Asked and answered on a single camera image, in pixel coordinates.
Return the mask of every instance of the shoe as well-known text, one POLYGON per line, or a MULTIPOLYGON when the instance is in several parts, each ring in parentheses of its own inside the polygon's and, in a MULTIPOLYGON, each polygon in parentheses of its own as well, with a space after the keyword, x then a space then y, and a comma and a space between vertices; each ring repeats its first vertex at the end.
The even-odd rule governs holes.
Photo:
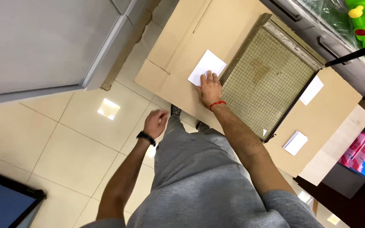
POLYGON ((198 128, 200 127, 200 124, 201 124, 202 122, 201 121, 197 121, 197 124, 195 124, 195 129, 197 129, 198 130, 198 128))
POLYGON ((181 114, 181 109, 172 104, 171 105, 171 115, 173 115, 173 114, 180 115, 181 114))

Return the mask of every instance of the red string bracelet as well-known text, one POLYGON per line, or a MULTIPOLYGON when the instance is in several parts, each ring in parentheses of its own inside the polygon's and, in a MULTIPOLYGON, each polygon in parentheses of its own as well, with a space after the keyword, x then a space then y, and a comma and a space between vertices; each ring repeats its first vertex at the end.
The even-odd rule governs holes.
POLYGON ((213 103, 213 104, 211 104, 210 106, 209 106, 209 110, 211 110, 212 111, 212 106, 214 106, 214 105, 219 105, 219 104, 226 104, 226 102, 225 101, 218 101, 218 102, 215 102, 215 103, 213 103))

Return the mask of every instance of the plastic wrap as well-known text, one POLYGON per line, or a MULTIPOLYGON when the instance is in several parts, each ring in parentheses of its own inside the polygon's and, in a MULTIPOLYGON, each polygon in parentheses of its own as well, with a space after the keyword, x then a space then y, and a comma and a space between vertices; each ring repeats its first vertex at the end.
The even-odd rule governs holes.
MULTIPOLYGON (((344 0, 289 0, 297 12, 338 41, 350 52, 362 48, 354 34, 352 20, 344 0)), ((365 65, 365 56, 359 60, 365 65)))

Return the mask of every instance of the stack of white paper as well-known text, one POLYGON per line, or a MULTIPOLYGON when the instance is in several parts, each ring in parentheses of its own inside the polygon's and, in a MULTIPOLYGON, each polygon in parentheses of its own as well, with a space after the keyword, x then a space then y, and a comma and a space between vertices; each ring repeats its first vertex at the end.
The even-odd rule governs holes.
POLYGON ((317 95, 322 87, 323 83, 317 76, 315 76, 315 78, 311 81, 311 84, 309 84, 309 86, 299 99, 305 105, 309 104, 309 102, 317 95))
POLYGON ((308 141, 308 137, 301 132, 295 131, 290 140, 284 145, 284 150, 292 155, 296 155, 301 147, 308 141))
POLYGON ((225 66, 226 63, 224 61, 220 60, 216 55, 210 52, 210 50, 206 50, 200 62, 188 77, 188 81, 196 86, 201 86, 201 75, 204 74, 206 76, 207 71, 212 71, 212 73, 219 76, 225 66))

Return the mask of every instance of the drawer handle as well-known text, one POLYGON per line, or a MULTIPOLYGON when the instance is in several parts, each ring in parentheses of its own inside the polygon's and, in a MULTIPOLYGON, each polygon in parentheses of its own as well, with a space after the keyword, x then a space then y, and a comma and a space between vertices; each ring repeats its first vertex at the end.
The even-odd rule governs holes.
POLYGON ((273 3, 273 5, 275 5, 279 10, 281 10, 283 13, 285 13, 285 15, 287 15, 289 18, 291 18, 291 20, 293 20, 294 22, 298 22, 301 21, 301 19, 303 18, 301 15, 297 14, 294 15, 293 13, 289 12, 288 10, 284 9, 284 7, 282 7, 278 2, 276 2, 275 0, 270 0, 271 3, 273 3))
MULTIPOLYGON (((317 43, 319 46, 321 46, 323 49, 325 49, 329 54, 331 54, 335 58, 339 58, 335 53, 333 53, 325 44, 325 38, 323 37, 317 37, 317 43)), ((343 65, 351 64, 351 61, 342 62, 343 65)))

